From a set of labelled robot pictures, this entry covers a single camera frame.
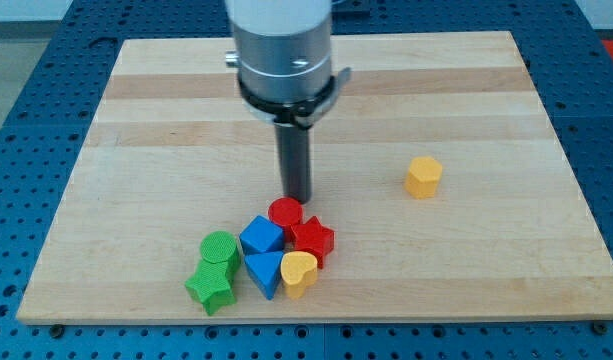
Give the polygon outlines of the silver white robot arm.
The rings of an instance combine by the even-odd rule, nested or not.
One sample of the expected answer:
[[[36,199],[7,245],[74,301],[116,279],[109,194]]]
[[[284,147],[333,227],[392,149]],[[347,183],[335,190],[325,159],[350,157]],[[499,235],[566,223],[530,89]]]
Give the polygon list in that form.
[[[332,68],[330,0],[226,0],[240,94],[259,119],[309,129],[351,78]]]

